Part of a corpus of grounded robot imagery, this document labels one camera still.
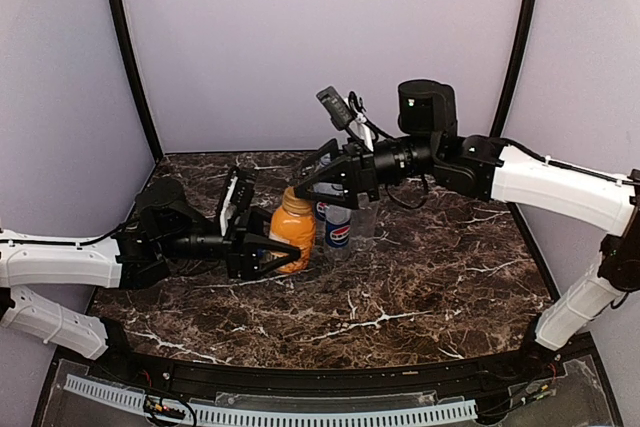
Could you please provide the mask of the orange juice bottle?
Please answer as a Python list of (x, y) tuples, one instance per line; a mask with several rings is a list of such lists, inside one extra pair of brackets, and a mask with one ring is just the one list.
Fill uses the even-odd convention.
[(277, 269), (283, 274), (292, 274), (307, 268), (315, 243), (316, 222), (313, 205), (300, 199), (292, 187), (283, 193), (281, 206), (274, 212), (269, 238), (300, 249), (300, 258)]

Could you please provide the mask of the clear plastic bottle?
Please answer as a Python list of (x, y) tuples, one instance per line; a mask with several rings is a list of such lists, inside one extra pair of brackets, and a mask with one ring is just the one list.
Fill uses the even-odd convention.
[(365, 252), (373, 248), (378, 211), (378, 201), (371, 201), (366, 193), (358, 195), (358, 208), (351, 215), (351, 242), (355, 251)]

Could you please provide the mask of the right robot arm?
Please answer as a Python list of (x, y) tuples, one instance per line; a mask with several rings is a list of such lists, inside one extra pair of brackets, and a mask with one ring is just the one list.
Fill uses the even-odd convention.
[(379, 198), (380, 187), (411, 177), (433, 178), (460, 195), (524, 204), (571, 217), (604, 231), (598, 257), (587, 272), (530, 327), (525, 347), (510, 360), (521, 381), (534, 379), (549, 353), (607, 306), (639, 289), (639, 172), (608, 174), (537, 154), (506, 138), (457, 132), (455, 93), (437, 81), (415, 79), (398, 86), (394, 138), (371, 123), (360, 99), (328, 87), (316, 95), (339, 131), (357, 122), (371, 141), (349, 134), (344, 146), (330, 140), (307, 157), (294, 185), (297, 197), (356, 210), (360, 195)]

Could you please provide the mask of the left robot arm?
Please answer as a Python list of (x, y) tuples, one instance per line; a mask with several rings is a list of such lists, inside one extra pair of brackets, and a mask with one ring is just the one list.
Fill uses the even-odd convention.
[(165, 177), (135, 199), (133, 219), (97, 238), (1, 232), (1, 325), (81, 356), (101, 358), (120, 383), (141, 374), (121, 325), (74, 312), (35, 293), (35, 284), (78, 284), (141, 290), (171, 276), (177, 261), (221, 260), (232, 278), (255, 280), (300, 259), (299, 248), (265, 235), (271, 220), (251, 200), (254, 182), (232, 173), (217, 215), (207, 218), (181, 183)]

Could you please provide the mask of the black front rail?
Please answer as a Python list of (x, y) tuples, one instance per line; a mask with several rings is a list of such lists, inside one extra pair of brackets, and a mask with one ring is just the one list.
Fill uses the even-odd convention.
[(435, 391), (484, 396), (502, 394), (511, 386), (553, 373), (548, 365), (522, 365), (515, 352), (440, 364), (320, 370), (233, 367), (118, 352), (103, 355), (92, 368), (113, 380), (199, 398), (212, 398), (222, 392), (337, 397)]

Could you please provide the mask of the right black frame post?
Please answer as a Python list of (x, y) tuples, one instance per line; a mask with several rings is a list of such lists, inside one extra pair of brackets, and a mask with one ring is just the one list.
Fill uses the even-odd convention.
[(521, 0), (511, 53), (490, 129), (491, 137), (500, 137), (506, 126), (524, 61), (535, 4), (536, 0)]

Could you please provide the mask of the black frame post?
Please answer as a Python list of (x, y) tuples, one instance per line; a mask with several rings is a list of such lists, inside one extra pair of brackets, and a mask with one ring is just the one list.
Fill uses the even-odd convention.
[(142, 78), (139, 72), (131, 34), (126, 18), (124, 0), (108, 0), (112, 23), (119, 47), (119, 52), (133, 98), (134, 107), (140, 121), (143, 134), (155, 163), (163, 157), (164, 152), (156, 131), (151, 110), (145, 95)]
[(536, 0), (521, 0), (511, 53), (490, 129), (491, 137), (500, 137), (506, 126), (524, 61), (535, 4)]

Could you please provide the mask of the left black frame post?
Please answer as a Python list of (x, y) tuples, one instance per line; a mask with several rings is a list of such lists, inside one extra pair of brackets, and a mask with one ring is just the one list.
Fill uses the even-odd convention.
[(131, 34), (126, 18), (124, 0), (108, 0), (112, 23), (119, 47), (119, 52), (133, 98), (134, 107), (140, 121), (143, 134), (155, 163), (163, 157), (164, 152), (156, 131), (151, 110), (145, 95), (142, 78), (139, 72)]

